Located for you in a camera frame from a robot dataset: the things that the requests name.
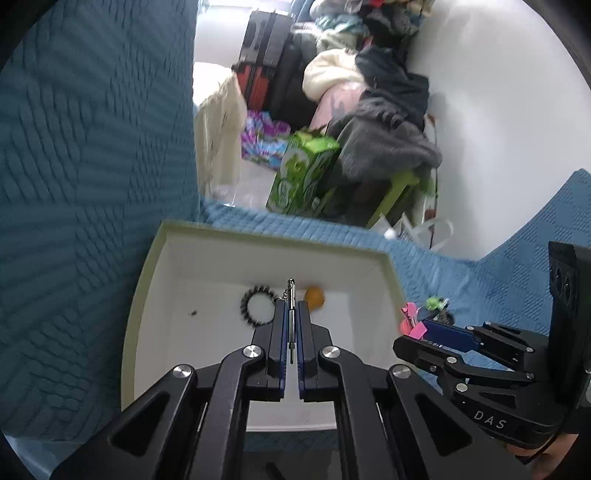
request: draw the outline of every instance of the gray clothing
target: gray clothing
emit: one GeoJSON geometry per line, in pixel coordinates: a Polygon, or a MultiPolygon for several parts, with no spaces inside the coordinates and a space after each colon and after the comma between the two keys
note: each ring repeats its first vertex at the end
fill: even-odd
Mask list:
{"type": "Polygon", "coordinates": [[[337,139],[341,151],[322,190],[389,180],[403,170],[437,168],[441,152],[405,117],[384,98],[362,97],[354,111],[333,120],[326,134],[337,139]]]}

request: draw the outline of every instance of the dark gray fabric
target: dark gray fabric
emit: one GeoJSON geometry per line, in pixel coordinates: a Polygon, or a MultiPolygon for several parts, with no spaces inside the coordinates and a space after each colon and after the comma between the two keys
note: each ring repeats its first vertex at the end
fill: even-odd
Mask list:
{"type": "Polygon", "coordinates": [[[362,96],[354,111],[332,121],[327,135],[341,152],[322,190],[365,180],[389,180],[396,172],[437,168],[441,153],[397,105],[362,96]]]}
{"type": "Polygon", "coordinates": [[[407,120],[423,130],[429,99],[429,79],[406,71],[404,61],[391,48],[369,46],[355,57],[370,93],[394,103],[407,120]]]}

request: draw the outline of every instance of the green carton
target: green carton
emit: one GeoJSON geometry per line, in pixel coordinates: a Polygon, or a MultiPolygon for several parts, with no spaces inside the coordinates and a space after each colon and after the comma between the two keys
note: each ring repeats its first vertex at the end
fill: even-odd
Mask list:
{"type": "Polygon", "coordinates": [[[339,150],[334,138],[295,132],[281,159],[281,167],[271,187],[267,209],[299,215],[308,210],[322,175],[332,165],[339,150]]]}

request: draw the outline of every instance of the orange ball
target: orange ball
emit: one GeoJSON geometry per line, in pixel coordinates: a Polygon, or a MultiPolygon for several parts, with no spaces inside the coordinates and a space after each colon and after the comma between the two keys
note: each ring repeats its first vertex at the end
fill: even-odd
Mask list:
{"type": "Polygon", "coordinates": [[[324,291],[320,287],[310,287],[304,294],[304,300],[308,303],[308,309],[312,312],[324,305],[324,291]]]}

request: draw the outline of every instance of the silver screw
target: silver screw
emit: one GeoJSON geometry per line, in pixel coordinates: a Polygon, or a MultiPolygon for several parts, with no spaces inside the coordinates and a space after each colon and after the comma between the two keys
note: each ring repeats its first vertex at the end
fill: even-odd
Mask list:
{"type": "Polygon", "coordinates": [[[322,349],[322,356],[325,356],[326,358],[337,358],[340,355],[340,350],[339,347],[337,346],[325,346],[322,349]]]}
{"type": "Polygon", "coordinates": [[[392,374],[396,378],[408,378],[410,377],[410,369],[406,365],[396,364],[392,367],[392,374]]]}
{"type": "Polygon", "coordinates": [[[188,365],[177,365],[173,368],[173,375],[177,378],[187,378],[191,375],[191,367],[188,365]]]}
{"type": "Polygon", "coordinates": [[[258,345],[248,345],[244,347],[242,354],[247,358],[256,358],[262,353],[261,347],[258,345]]]}

